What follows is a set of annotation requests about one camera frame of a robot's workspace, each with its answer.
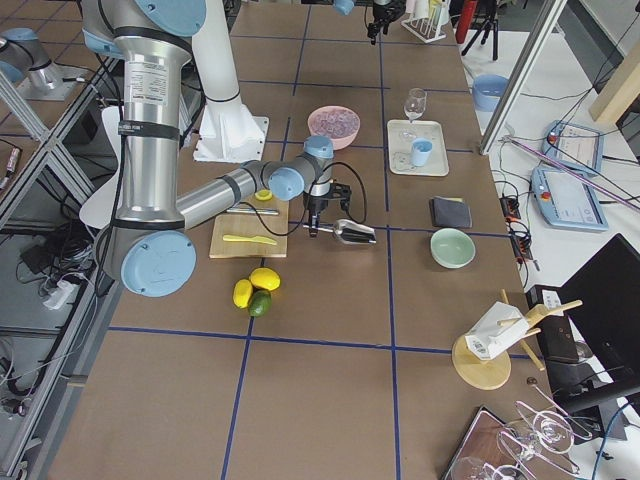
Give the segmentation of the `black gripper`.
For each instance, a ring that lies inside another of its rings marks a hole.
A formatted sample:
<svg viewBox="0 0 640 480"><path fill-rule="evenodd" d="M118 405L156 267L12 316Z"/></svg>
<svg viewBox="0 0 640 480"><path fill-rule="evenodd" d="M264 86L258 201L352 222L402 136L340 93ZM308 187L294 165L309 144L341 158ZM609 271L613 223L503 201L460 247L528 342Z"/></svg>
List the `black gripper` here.
<svg viewBox="0 0 640 480"><path fill-rule="evenodd" d="M367 37L386 35L390 25L403 16L403 0L373 0L373 21L367 25Z"/></svg>
<svg viewBox="0 0 640 480"><path fill-rule="evenodd" d="M303 193L304 210L308 213L305 227L309 230L309 236L315 238L318 235L321 213L328 207L330 201L338 201L343 212L347 213L350 207L351 187L341 183L329 183L328 190L322 195Z"/></svg>

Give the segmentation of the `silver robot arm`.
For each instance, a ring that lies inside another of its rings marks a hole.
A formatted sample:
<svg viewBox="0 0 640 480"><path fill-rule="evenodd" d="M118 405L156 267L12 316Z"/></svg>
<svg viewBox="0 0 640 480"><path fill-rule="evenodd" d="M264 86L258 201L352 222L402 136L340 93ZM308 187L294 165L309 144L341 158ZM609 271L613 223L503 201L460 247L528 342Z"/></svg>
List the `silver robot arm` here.
<svg viewBox="0 0 640 480"><path fill-rule="evenodd" d="M404 16L406 12L405 0L373 0L372 5L373 21L366 25L367 37L372 45L376 44L380 34L386 35L389 26ZM335 0L332 2L333 8L340 14L346 16L351 13L356 2L353 0Z"/></svg>
<svg viewBox="0 0 640 480"><path fill-rule="evenodd" d="M186 230L260 189L288 201L321 195L334 157L324 136L288 162L265 162L267 121L242 102L224 7L219 1L85 1L86 46L124 63L117 127L120 176L113 211L96 246L105 272L129 291L162 297L192 275ZM194 63L206 101L198 150L236 169L179 196L181 72Z"/></svg>

